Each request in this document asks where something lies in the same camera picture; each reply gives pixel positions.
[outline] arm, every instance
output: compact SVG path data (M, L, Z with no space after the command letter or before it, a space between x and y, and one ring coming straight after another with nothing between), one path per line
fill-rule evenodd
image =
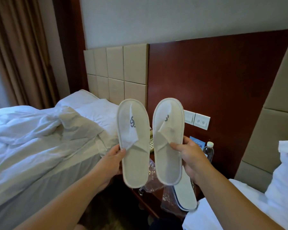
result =
M35 213L14 230L74 229L92 198L119 173L126 150L114 146L83 178Z
M171 147L181 152L186 173L200 186L223 229L284 230L219 173L191 139L184 136L184 144Z

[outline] bottle cap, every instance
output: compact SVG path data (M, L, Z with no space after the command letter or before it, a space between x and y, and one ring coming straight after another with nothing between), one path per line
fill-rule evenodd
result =
M208 146L209 148L212 148L212 147L214 146L214 143L208 141L208 142L207 142L207 146Z

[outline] blue card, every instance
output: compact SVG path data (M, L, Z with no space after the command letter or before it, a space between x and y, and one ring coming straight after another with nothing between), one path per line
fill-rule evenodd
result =
M196 138L194 138L194 137L192 137L192 136L190 136L190 139L192 140L192 141L194 141L195 143L197 143L197 145L203 150L204 149L204 147L205 147L205 142L203 142L203 141L201 141L201 140L199 140L199 139L196 139Z

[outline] curtain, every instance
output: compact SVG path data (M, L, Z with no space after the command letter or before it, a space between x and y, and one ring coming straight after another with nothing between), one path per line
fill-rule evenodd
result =
M0 76L12 106L59 100L37 0L0 0Z

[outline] hand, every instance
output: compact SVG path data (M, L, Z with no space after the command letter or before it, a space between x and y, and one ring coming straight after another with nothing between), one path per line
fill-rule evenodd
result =
M92 169L91 173L98 174L100 179L101 185L98 192L107 187L112 177L122 173L120 163L125 155L126 149L120 150L119 144L117 144Z
M201 148L186 136L183 137L183 144L171 143L170 146L181 152L184 170L194 182L196 182L199 170L204 169L205 166L211 166Z

